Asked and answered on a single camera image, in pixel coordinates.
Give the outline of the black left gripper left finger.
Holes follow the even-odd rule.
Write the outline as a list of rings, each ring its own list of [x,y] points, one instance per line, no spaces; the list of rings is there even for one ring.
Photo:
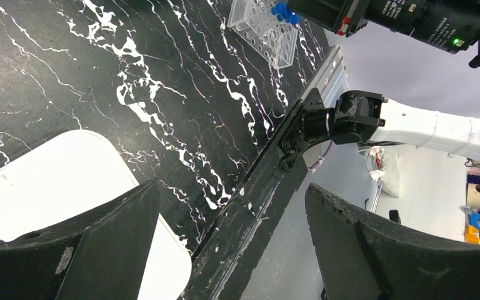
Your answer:
[[[158,180],[0,241],[0,299],[137,299],[158,222]]]

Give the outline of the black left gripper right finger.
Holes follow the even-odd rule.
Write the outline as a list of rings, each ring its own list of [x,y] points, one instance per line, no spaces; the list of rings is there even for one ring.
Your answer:
[[[314,183],[305,209],[323,299],[480,299],[480,245],[411,229]]]

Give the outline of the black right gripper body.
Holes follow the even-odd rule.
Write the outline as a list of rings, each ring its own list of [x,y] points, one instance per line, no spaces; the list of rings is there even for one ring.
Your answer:
[[[469,66],[480,68],[480,1],[297,0],[287,8],[347,38],[374,23],[449,54],[477,46]]]

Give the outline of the clear test tube rack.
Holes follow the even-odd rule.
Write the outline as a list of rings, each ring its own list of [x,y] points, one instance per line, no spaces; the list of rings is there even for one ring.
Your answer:
[[[293,25],[278,21],[276,15],[271,14],[271,7],[278,2],[286,5],[286,1],[233,0],[227,21],[227,26],[240,35],[273,69],[293,65],[298,38],[298,23]],[[296,14],[287,6],[286,11]]]

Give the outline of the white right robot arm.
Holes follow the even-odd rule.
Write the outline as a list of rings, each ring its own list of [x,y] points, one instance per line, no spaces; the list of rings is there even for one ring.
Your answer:
[[[289,1],[274,5],[271,13],[290,24],[305,17],[346,37],[372,22],[449,54],[476,45],[469,65],[480,68],[480,1]],[[367,91],[345,92],[332,108],[315,104],[319,97],[317,89],[307,93],[279,140],[285,171],[325,141],[410,144],[480,163],[478,118],[419,109]]]

